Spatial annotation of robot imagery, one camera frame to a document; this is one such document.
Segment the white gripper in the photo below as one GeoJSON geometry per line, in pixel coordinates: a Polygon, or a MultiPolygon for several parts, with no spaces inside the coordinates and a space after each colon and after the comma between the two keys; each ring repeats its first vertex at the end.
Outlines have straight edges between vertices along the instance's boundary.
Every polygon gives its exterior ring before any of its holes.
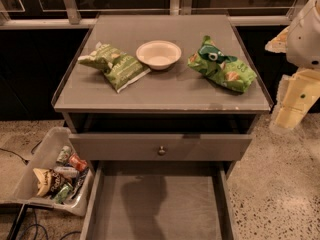
{"type": "MultiPolygon", "coordinates": [[[[289,27],[284,28],[265,45],[265,50],[285,53],[289,27]]],[[[280,106],[274,123],[283,129],[294,129],[320,97],[320,70],[299,68],[292,76],[283,75],[277,91],[280,106]]]]}

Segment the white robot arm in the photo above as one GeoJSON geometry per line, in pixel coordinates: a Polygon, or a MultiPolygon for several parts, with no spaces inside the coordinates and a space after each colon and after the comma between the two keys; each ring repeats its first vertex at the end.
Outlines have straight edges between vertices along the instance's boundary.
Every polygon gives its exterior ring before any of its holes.
{"type": "Polygon", "coordinates": [[[298,67],[292,76],[282,76],[271,116],[271,130],[288,132],[301,123],[320,98],[320,0],[308,0],[265,49],[285,53],[287,61],[298,67]]]}

